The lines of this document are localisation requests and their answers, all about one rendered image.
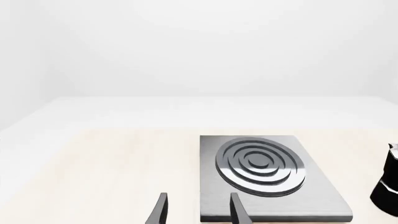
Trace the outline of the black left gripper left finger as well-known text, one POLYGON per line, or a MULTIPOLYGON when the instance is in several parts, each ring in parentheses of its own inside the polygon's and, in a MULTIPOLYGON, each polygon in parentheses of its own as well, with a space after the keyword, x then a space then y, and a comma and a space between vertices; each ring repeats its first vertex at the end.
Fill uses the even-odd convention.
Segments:
POLYGON ((166 224, 168 215, 168 195, 162 192, 145 224, 166 224))

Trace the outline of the black moka pot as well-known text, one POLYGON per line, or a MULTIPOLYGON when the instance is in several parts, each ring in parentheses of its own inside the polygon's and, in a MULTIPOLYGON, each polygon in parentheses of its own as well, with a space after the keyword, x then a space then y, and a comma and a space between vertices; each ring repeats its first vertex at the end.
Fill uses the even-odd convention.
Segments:
POLYGON ((383 212, 398 217, 398 143, 389 143, 383 172, 370 199, 383 212))

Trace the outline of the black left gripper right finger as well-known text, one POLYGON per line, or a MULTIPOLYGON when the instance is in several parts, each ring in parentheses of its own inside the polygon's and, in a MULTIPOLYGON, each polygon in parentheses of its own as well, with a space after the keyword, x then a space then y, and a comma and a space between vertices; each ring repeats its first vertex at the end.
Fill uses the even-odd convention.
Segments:
POLYGON ((232 224, 252 224, 252 220, 245 211, 237 193, 230 194, 229 209, 232 224))

